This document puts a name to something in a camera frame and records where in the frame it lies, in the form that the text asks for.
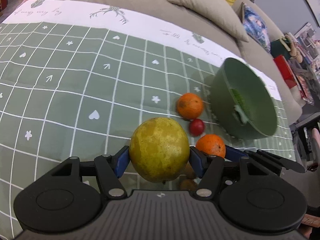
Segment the orange mandarin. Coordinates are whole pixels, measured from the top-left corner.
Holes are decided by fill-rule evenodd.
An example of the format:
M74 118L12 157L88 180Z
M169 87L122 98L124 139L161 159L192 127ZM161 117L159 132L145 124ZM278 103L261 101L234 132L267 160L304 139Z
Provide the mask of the orange mandarin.
M226 156L226 146L223 140L215 134L206 134L202 136L195 146L199 151L208 155L217 155L221 158Z
M185 93L178 99L176 109L184 119L194 120L202 114L204 105L202 99L196 94Z

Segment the red cherry tomato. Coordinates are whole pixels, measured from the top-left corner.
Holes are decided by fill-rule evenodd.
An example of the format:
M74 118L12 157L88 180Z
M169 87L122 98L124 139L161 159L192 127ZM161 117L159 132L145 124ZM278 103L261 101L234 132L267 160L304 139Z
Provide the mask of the red cherry tomato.
M200 136L205 129L204 122L201 119L194 119L189 124L189 132L193 137Z

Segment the green colander bowl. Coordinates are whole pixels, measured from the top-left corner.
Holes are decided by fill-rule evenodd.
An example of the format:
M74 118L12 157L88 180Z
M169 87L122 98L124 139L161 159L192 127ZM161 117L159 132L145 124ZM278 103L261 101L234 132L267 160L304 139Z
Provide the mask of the green colander bowl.
M249 107L247 116L231 89L236 89ZM215 74L210 89L210 106L226 132L244 140L271 137L277 130L273 100L262 79L243 62L227 58Z

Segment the small brown kiwi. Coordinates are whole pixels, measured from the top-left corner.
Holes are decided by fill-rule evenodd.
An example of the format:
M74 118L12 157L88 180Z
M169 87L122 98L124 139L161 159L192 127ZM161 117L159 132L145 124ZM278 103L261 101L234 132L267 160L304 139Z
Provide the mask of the small brown kiwi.
M179 189L187 191L195 191L198 184L192 179L184 179L180 182Z
M183 174L186 176L187 179L196 179L197 178L197 175L196 173L194 172L192 166L190 165L189 162L187 162L186 166L185 166L185 169L183 171Z

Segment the orange mandarin top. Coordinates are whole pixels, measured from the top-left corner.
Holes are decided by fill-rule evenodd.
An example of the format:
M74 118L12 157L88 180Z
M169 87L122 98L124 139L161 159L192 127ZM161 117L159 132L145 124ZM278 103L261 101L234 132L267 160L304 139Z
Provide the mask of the orange mandarin top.
M196 94L185 93L178 99L176 109L184 119L194 120L202 114L204 105L202 99Z

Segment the yellow-green pear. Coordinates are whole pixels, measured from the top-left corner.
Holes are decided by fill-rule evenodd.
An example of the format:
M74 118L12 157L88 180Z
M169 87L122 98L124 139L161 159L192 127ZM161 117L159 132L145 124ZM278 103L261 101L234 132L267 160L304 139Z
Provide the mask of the yellow-green pear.
M137 173L152 183L175 180L189 160L189 140L171 118L152 118L134 131L129 155Z

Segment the green cucumber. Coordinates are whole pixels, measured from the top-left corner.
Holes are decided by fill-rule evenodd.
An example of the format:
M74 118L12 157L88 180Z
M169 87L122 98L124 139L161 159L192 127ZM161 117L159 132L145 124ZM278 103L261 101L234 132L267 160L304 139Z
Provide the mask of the green cucumber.
M239 93L238 90L236 89L231 89L231 92L233 93L235 99L237 100L239 106L242 108L242 110L244 111L244 113L249 116L250 112L249 112L249 107L247 106L247 103L245 102L244 98L242 97L242 95Z

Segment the red box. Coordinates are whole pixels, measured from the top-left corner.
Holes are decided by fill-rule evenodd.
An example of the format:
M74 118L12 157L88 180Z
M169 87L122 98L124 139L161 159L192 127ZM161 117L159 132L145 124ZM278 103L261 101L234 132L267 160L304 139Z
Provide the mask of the red box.
M285 57L283 55L279 55L273 60L289 89L295 87L297 85L295 75Z

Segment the cluttered shelf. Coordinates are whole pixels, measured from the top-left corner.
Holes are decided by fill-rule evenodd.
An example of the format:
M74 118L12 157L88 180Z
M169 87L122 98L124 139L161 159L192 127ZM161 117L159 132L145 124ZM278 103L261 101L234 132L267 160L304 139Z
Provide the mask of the cluttered shelf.
M290 67L301 93L303 105L319 99L319 39L311 23L306 23L294 35L288 33L296 48Z

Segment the stuffed toy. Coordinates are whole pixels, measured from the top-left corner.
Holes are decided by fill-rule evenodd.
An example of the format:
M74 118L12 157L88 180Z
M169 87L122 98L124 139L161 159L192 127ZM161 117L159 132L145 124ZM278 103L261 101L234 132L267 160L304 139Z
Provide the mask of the stuffed toy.
M289 49L289 55L291 59L295 59L298 63L303 62L303 56L298 49L297 41L291 33L287 33L284 35L285 41L289 43L287 46Z

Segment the dark green bag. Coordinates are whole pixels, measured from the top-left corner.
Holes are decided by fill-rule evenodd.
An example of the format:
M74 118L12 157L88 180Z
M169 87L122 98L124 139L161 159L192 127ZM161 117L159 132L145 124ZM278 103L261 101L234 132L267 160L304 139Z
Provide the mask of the dark green bag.
M288 60L291 57L290 42L285 37L272 41L270 46L271 46L271 55L273 56L274 59L278 56L283 56L285 57L286 60Z

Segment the green checked tablecloth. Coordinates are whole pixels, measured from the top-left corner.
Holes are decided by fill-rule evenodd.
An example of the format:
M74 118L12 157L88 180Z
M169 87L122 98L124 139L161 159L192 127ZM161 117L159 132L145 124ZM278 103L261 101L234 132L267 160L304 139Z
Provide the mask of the green checked tablecloth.
M275 135L235 139L211 113L210 84L237 51L158 18L111 5L26 0L1 23L1 239L21 227L18 193L59 162L115 154L145 120L169 117L185 93L204 103L205 133L239 150L295 160L285 98L251 64L277 113Z

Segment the blue floral cushion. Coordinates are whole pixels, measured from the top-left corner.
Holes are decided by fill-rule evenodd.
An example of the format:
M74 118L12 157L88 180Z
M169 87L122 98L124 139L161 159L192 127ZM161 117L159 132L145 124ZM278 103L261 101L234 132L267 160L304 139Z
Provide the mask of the blue floral cushion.
M270 53L271 42L265 21L244 2L241 5L241 21L248 35Z

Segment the beige cushion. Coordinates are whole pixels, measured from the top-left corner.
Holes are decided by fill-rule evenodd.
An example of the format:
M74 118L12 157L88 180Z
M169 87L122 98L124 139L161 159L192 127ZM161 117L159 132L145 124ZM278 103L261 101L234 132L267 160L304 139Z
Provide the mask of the beige cushion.
M249 42L239 16L226 0L168 0L170 3L188 8L209 19L232 37Z

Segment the beige sofa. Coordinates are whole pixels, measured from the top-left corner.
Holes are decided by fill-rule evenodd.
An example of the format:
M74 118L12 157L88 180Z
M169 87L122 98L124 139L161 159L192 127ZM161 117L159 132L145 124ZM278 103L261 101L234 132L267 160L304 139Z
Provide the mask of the beige sofa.
M259 43L257 43L249 35L249 42L238 40L220 27L215 25L209 19L199 15L198 13L170 3L168 0L79 0L93 3L114 5L123 9L129 9L141 12L156 18L168 21L179 27L192 31L193 33L204 36L217 44L223 46L235 55L242 57L250 65L269 76L278 86L280 96L283 101L284 109L289 124L293 124L302 115L302 107L298 104L290 92L287 84L273 57ZM266 23L268 36L271 41L275 41L283 37L281 30L274 22L253 2L250 0L236 0L232 9L236 12L241 20L242 2L249 5Z

